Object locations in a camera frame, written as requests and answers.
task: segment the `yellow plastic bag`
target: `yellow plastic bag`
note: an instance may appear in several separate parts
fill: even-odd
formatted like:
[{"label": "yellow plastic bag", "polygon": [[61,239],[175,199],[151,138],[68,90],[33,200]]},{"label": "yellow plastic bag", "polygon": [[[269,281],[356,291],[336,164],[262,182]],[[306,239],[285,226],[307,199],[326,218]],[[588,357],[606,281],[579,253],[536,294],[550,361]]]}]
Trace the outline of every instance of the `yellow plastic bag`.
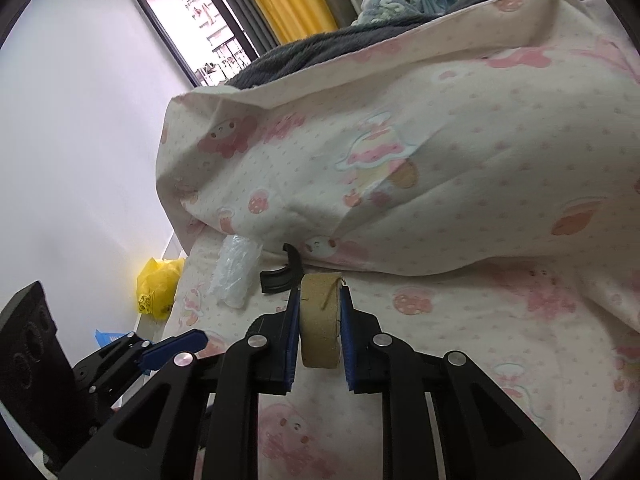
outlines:
[{"label": "yellow plastic bag", "polygon": [[151,314],[155,319],[167,319],[174,306],[175,289],[178,287],[183,267],[184,258],[151,258],[138,275],[138,311]]}]

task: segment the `bed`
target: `bed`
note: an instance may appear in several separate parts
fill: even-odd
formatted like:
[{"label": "bed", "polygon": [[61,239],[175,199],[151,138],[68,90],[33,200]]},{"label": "bed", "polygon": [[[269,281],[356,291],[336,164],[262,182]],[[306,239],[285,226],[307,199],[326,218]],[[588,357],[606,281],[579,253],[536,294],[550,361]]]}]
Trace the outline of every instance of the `bed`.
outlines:
[{"label": "bed", "polygon": [[[640,392],[640,59],[604,0],[491,0],[243,91],[169,105],[158,193],[189,253],[164,336],[225,351],[286,294],[207,293],[225,236],[341,269],[417,351],[460,349],[584,478]],[[298,363],[260,478],[381,478],[378,396]]]}]

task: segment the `window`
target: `window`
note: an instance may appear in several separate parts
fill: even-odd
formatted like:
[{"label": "window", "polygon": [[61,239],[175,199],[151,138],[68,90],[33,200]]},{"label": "window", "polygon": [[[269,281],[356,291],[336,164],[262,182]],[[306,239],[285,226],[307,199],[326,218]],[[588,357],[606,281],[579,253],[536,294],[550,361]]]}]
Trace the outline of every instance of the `window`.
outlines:
[{"label": "window", "polygon": [[215,86],[277,45],[251,0],[138,0],[194,86]]}]

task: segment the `curved black plastic piece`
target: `curved black plastic piece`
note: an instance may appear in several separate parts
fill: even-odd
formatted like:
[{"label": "curved black plastic piece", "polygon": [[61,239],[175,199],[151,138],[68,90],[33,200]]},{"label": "curved black plastic piece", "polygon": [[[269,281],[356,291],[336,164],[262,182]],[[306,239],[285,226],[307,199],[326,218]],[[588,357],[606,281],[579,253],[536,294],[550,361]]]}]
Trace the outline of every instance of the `curved black plastic piece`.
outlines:
[{"label": "curved black plastic piece", "polygon": [[263,294],[277,294],[291,290],[300,284],[302,276],[305,275],[298,250],[291,244],[284,244],[282,250],[287,252],[289,262],[281,269],[264,270],[260,273],[260,287]]}]

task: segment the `white wall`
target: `white wall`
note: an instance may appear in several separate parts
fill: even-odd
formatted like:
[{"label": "white wall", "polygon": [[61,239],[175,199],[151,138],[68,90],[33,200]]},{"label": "white wall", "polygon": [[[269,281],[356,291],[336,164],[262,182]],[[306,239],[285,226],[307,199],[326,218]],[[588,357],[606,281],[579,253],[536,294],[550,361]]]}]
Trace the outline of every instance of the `white wall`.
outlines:
[{"label": "white wall", "polygon": [[72,364],[134,325],[172,235],[162,119],[190,88],[134,0],[33,0],[0,50],[0,308],[41,280]]}]

